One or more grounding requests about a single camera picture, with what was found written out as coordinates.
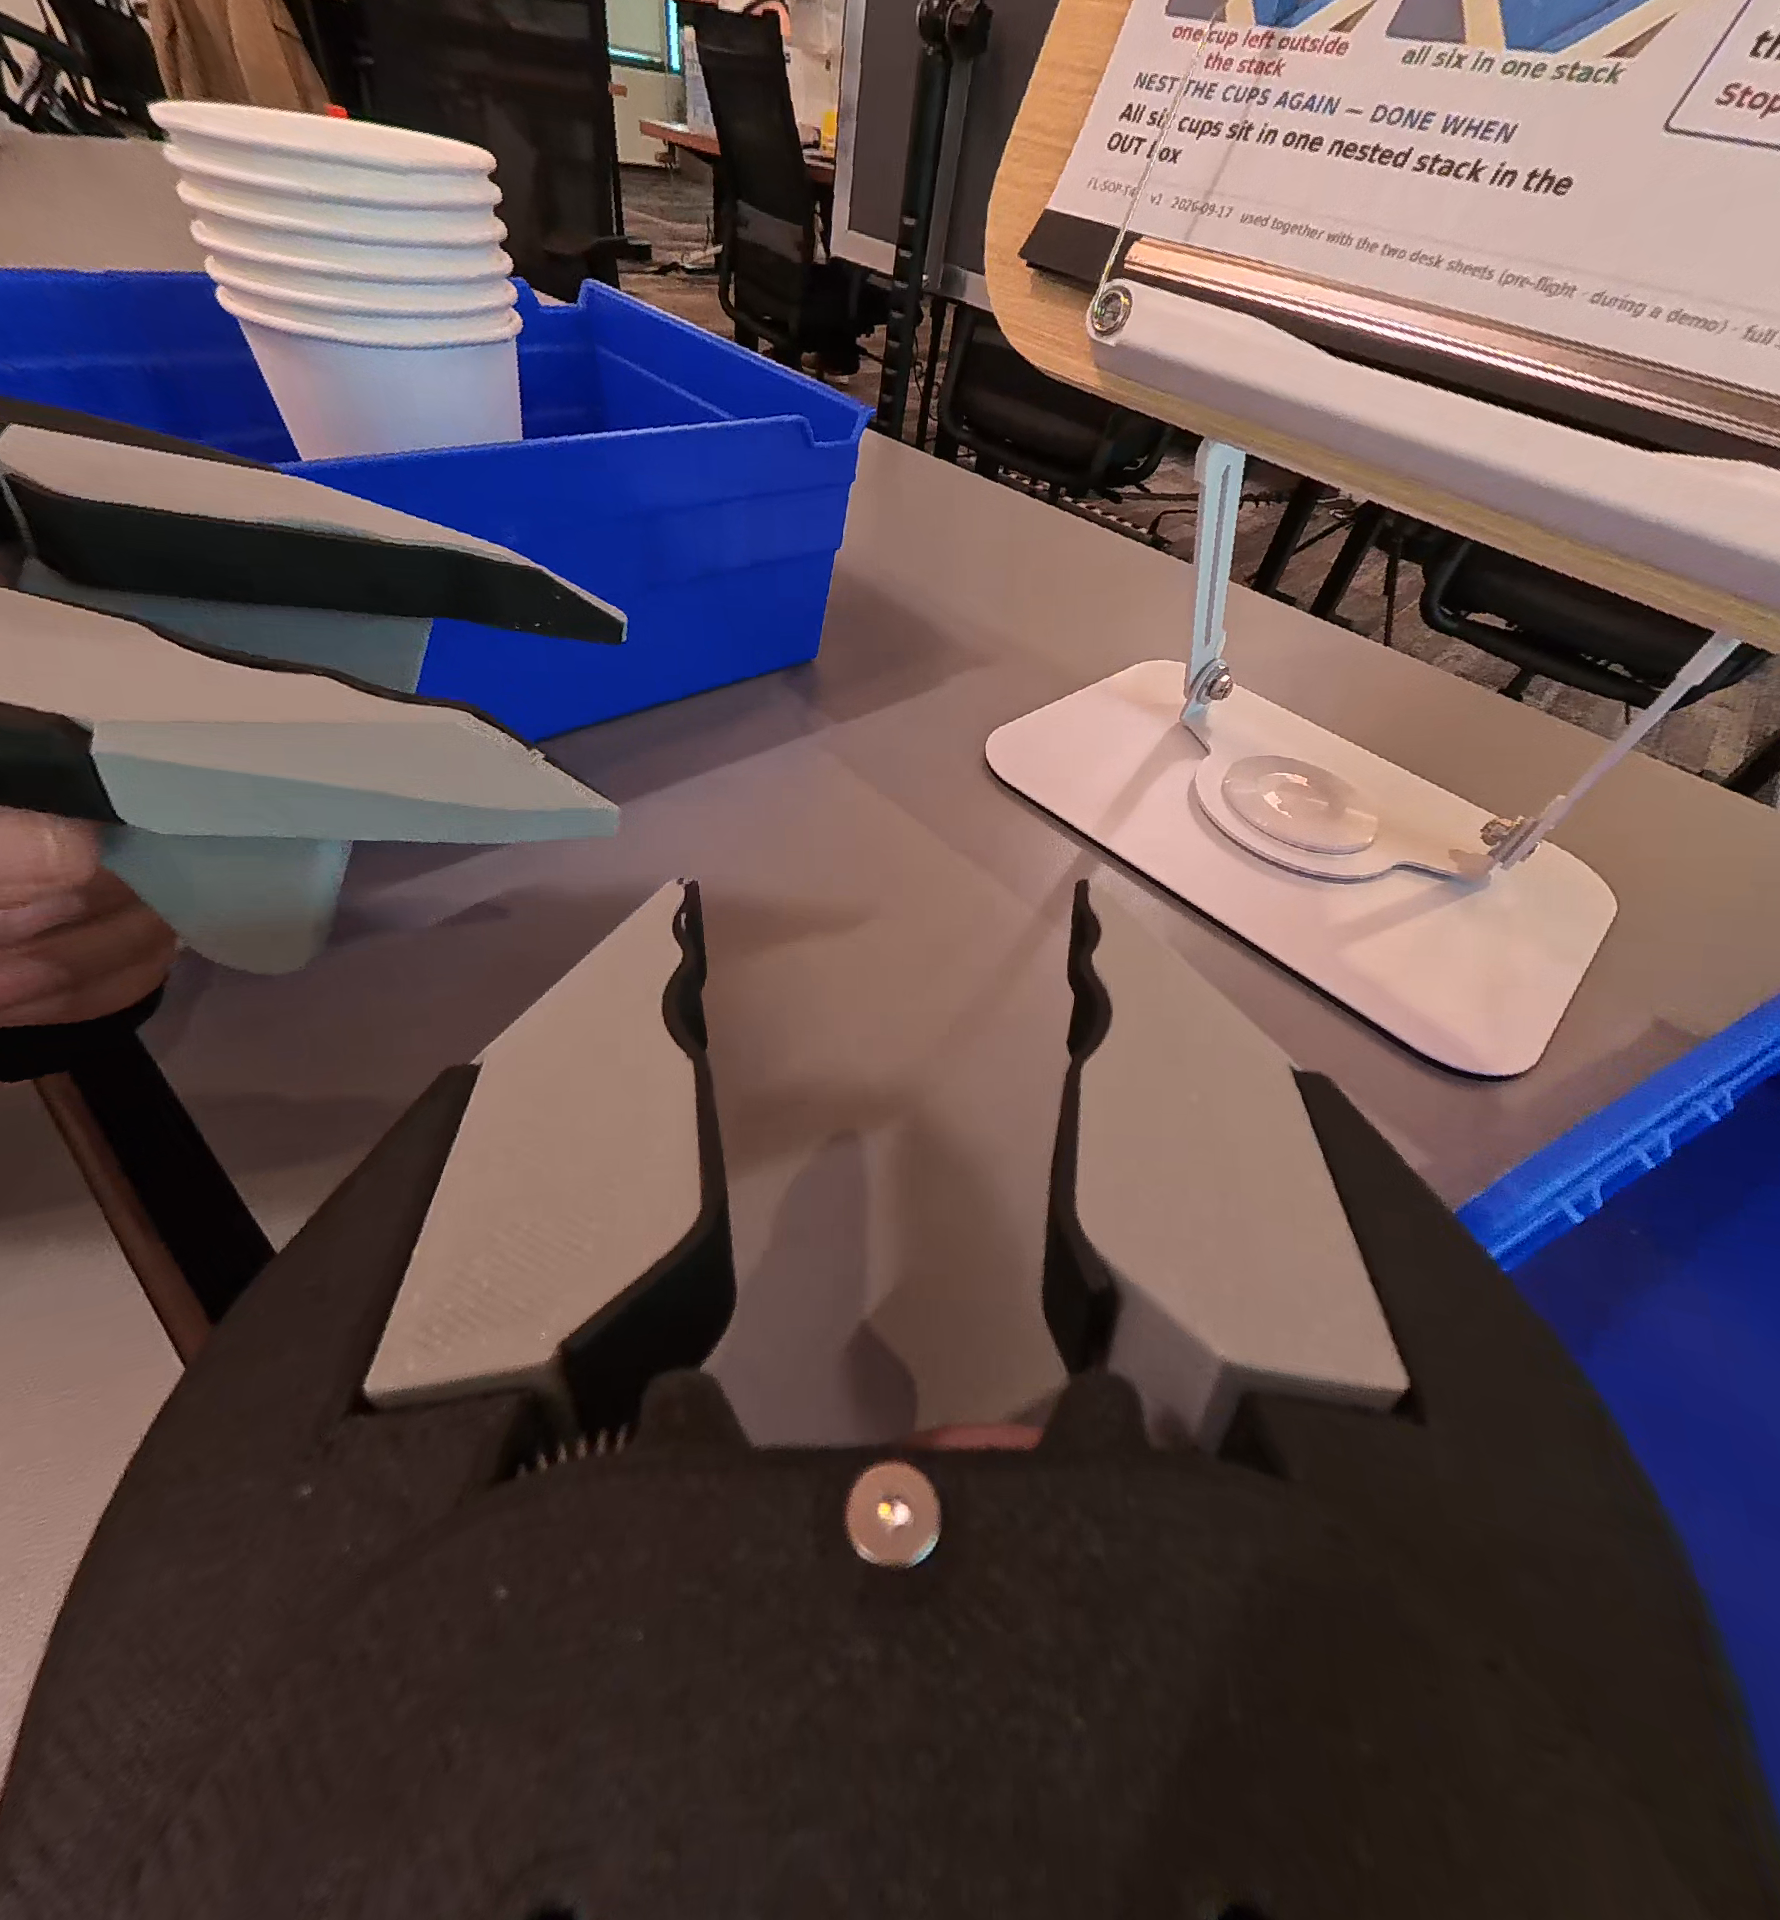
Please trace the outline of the printed instruction sheet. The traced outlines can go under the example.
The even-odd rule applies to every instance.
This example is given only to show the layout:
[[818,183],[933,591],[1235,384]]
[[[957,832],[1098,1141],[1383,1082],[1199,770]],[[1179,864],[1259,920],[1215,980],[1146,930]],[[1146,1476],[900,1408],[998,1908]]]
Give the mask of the printed instruction sheet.
[[1780,3],[1132,3],[1049,212],[1780,397]]

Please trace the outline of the black tripod pole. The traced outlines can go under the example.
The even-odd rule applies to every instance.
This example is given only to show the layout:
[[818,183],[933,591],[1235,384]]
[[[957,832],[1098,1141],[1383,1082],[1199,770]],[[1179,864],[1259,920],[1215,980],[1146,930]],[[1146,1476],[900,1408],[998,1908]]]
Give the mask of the black tripod pole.
[[878,376],[878,432],[900,440],[917,369],[927,288],[944,271],[960,129],[971,64],[990,36],[989,3],[917,3],[917,85],[900,164],[892,262],[886,275],[886,329]]

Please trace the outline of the brown coat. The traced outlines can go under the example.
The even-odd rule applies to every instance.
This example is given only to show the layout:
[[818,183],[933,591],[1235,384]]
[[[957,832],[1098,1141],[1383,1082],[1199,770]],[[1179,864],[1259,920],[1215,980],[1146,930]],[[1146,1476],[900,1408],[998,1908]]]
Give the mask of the brown coat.
[[174,100],[321,112],[331,95],[290,3],[147,3]]

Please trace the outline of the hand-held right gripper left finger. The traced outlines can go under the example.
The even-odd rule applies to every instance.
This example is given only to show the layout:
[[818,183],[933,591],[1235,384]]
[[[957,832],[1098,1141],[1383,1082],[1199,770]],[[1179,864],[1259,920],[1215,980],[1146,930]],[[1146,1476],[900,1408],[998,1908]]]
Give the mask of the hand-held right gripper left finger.
[[735,1311],[701,885],[663,884],[471,1065],[365,1403],[637,1412]]

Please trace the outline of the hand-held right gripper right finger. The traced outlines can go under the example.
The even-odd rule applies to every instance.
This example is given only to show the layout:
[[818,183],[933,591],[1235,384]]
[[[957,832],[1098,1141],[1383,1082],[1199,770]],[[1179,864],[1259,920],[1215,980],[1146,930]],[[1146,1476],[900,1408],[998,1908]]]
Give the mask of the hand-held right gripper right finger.
[[1243,1395],[1383,1416],[1409,1388],[1293,1060],[1113,892],[1065,936],[1045,1324],[1153,1446],[1216,1453]]

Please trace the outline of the black mesh office chair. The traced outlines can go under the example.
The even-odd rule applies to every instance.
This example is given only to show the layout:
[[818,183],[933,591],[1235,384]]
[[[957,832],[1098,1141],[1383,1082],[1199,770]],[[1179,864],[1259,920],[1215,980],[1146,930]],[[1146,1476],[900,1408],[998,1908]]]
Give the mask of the black mesh office chair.
[[950,324],[933,455],[971,455],[980,475],[1019,475],[1049,499],[1116,499],[1142,486],[1172,430],[1151,413],[1040,373],[998,320],[960,304]]

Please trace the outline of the blue plastic bin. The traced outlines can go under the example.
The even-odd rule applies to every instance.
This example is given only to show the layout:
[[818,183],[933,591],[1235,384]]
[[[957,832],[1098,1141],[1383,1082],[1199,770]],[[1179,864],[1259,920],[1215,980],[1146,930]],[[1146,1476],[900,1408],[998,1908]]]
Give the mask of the blue plastic bin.
[[1460,1206],[1690,1548],[1780,1809],[1780,997]]
[[818,651],[862,405],[602,284],[515,288],[519,446],[299,461],[201,271],[0,266],[0,397],[299,471],[549,564],[627,613],[620,643],[444,620],[421,695],[526,739]]

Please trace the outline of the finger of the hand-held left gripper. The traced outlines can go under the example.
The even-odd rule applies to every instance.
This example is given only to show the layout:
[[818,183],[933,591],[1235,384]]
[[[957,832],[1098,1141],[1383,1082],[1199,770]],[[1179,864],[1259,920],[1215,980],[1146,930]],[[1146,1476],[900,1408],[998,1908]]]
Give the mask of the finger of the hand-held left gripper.
[[627,637],[620,610],[509,548],[270,467],[10,421],[0,493],[17,587],[221,656],[414,695],[438,620]]
[[490,716],[0,587],[0,806],[90,823],[115,877],[237,972],[325,944],[358,840],[614,832]]

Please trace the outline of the person's left hand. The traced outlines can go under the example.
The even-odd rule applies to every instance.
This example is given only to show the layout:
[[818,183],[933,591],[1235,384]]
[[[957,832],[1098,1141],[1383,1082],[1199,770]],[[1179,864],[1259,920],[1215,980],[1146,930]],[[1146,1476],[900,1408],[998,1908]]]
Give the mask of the person's left hand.
[[175,930],[101,860],[101,827],[0,806],[0,1027],[106,1017],[159,993]]

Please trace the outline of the grey divider panel silver frame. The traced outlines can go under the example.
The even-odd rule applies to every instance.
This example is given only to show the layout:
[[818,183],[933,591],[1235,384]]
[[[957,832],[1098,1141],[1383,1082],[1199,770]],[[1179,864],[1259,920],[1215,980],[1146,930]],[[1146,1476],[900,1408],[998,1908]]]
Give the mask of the grey divider panel silver frame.
[[[892,266],[910,119],[918,80],[917,3],[843,3],[835,85],[832,249],[871,271]],[[990,310],[985,213],[998,157],[1028,91],[1055,3],[990,3],[990,41],[971,64],[938,275],[950,303]]]

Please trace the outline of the nested stack of cups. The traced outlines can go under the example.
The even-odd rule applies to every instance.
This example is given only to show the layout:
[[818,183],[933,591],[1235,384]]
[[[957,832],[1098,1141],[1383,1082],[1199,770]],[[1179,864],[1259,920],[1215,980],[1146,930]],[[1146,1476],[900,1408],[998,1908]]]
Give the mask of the nested stack of cups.
[[302,461],[519,439],[524,320],[490,149],[302,110],[150,117]]

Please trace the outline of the wooden document stand white base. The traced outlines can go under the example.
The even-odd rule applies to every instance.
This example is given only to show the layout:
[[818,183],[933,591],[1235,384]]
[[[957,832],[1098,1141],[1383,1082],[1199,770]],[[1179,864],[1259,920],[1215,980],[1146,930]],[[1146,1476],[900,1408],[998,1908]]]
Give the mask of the wooden document stand white base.
[[[1186,660],[998,729],[989,763],[1135,872],[1479,1079],[1539,1065],[1617,897],[1558,823],[1740,643],[1780,651],[1780,397],[1049,212],[1132,3],[1060,3],[1006,134],[985,278],[1045,373],[1185,427]],[[1523,817],[1235,690],[1243,451],[1708,631]]]

